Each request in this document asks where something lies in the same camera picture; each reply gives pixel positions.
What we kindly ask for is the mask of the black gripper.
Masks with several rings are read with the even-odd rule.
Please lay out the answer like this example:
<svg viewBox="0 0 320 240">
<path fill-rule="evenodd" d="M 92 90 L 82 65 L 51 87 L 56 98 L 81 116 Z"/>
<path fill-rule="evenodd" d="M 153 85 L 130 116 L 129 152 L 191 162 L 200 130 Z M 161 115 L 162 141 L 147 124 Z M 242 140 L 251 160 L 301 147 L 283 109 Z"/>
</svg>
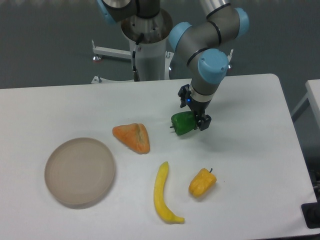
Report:
<svg viewBox="0 0 320 240">
<path fill-rule="evenodd" d="M 205 113 L 206 108 L 211 102 L 214 93 L 211 95 L 201 95 L 196 91 L 190 91 L 190 85 L 183 85 L 177 94 L 180 97 L 180 108 L 188 106 L 194 115 L 194 130 L 206 130 L 211 123 L 212 118 Z"/>
</svg>

